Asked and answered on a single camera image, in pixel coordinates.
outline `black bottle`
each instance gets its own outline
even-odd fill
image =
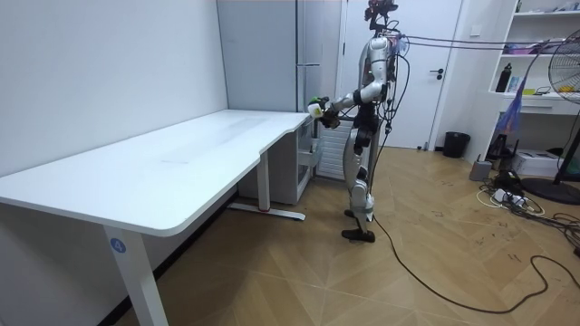
[[[496,92],[505,92],[508,87],[509,77],[511,77],[511,63],[508,63],[506,68],[499,76],[498,86]]]

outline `blue label sticker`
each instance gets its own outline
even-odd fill
[[[112,238],[111,239],[111,247],[120,254],[124,254],[127,251],[127,247],[125,247],[125,244],[117,239],[117,238]]]

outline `humanoid robot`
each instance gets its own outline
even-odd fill
[[[374,37],[364,46],[361,54],[359,89],[330,101],[328,98],[314,98],[308,106],[311,116],[318,119],[326,128],[335,129],[340,125],[339,113],[342,110],[358,106],[358,113],[353,120],[353,127],[346,141],[343,154],[343,173],[350,194],[350,209],[344,211],[354,217],[358,228],[344,230],[342,236],[355,241],[373,243],[374,233],[368,230],[366,221],[373,219],[374,198],[371,194],[377,150],[379,147],[382,121],[379,110],[381,106],[392,105],[387,100],[392,83],[396,82],[395,44],[400,34],[389,29],[387,20],[389,12],[398,8],[394,0],[370,0],[365,11],[365,21],[371,20],[370,29]],[[380,15],[384,24],[377,23]],[[385,132],[390,132],[390,121],[387,121]],[[369,149],[368,166],[363,165],[365,149]]]

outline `white cable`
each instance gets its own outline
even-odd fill
[[[507,210],[509,210],[509,207],[507,207],[507,206],[503,206],[501,203],[499,203],[497,200],[495,200],[495,199],[493,198],[493,196],[490,196],[490,197],[489,197],[489,202],[490,202],[491,204],[493,204],[493,205],[486,204],[486,203],[484,203],[483,201],[481,201],[481,198],[479,198],[479,195],[480,195],[481,193],[483,193],[483,192],[485,192],[485,190],[480,190],[480,191],[479,191],[479,192],[478,192],[478,193],[475,195],[475,197],[478,199],[478,201],[479,201],[479,203],[481,203],[481,205],[483,205],[483,206],[487,206],[487,207],[491,207],[491,208],[504,208],[504,209],[507,209]],[[527,198],[527,197],[524,197],[524,200],[526,201],[526,204],[527,204],[527,202],[528,202],[528,201],[532,201],[531,199],[529,199],[529,198]],[[543,215],[546,213],[546,210],[545,210],[545,209],[544,209],[542,206],[540,206],[538,203],[535,203],[535,204],[536,204],[536,205],[537,205],[537,206],[538,206],[538,207],[539,207],[539,208],[542,210],[540,213],[535,213],[535,212],[534,212],[534,210],[533,210],[533,208],[531,208],[529,205],[528,205],[528,207],[526,208],[526,210],[528,211],[528,213],[529,213],[530,215],[533,215],[533,216],[539,216],[539,217],[543,216]]]
[[[545,210],[545,209],[544,209],[544,208],[543,208],[541,205],[539,205],[538,203],[536,203],[536,202],[532,201],[530,198],[528,198],[528,197],[524,197],[524,200],[526,201],[526,205],[527,205],[527,202],[528,202],[528,201],[531,201],[532,203],[534,203],[534,204],[536,204],[538,207],[540,207],[540,209],[542,210],[540,213],[536,213],[536,212],[534,212],[534,209],[533,209],[533,208],[531,208],[531,206],[530,206],[530,205],[527,205],[527,210],[528,210],[528,211],[530,211],[530,212],[529,212],[529,214],[531,214],[531,215],[533,215],[533,216],[542,216],[542,215],[544,215],[544,214],[546,213],[546,210]]]
[[[479,191],[479,192],[478,192],[478,193],[475,195],[475,197],[478,199],[479,203],[481,203],[481,204],[482,204],[482,205],[484,205],[484,206],[491,207],[491,208],[501,208],[501,207],[503,207],[502,205],[499,205],[499,206],[498,206],[497,204],[495,204],[495,203],[493,203],[493,202],[492,202],[492,204],[495,204],[495,206],[492,206],[492,205],[490,205],[490,204],[486,204],[486,203],[482,202],[482,201],[481,201],[481,199],[479,199],[479,194],[481,194],[481,193],[483,193],[483,192],[485,192],[485,190],[481,190],[481,191]]]

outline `desk leg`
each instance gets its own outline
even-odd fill
[[[247,212],[268,214],[273,216],[288,217],[300,221],[304,221],[306,219],[306,216],[304,214],[270,208],[270,178],[268,176],[267,151],[265,151],[264,153],[262,153],[262,155],[260,155],[260,162],[257,164],[256,172],[257,172],[258,207],[232,203],[229,205],[229,208],[243,210]]]
[[[168,326],[141,234],[105,226],[140,326]]]

